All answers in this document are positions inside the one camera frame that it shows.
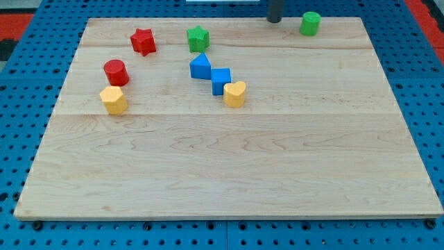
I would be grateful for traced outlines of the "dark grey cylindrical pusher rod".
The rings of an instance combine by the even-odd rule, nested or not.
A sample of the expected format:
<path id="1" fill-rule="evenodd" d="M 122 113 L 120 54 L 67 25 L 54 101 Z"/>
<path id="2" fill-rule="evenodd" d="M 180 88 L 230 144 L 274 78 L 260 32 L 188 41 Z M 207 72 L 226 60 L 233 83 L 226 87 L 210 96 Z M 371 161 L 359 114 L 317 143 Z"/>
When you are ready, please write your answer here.
<path id="1" fill-rule="evenodd" d="M 268 10 L 266 19 L 272 24 L 282 20 L 285 0 L 268 0 Z"/>

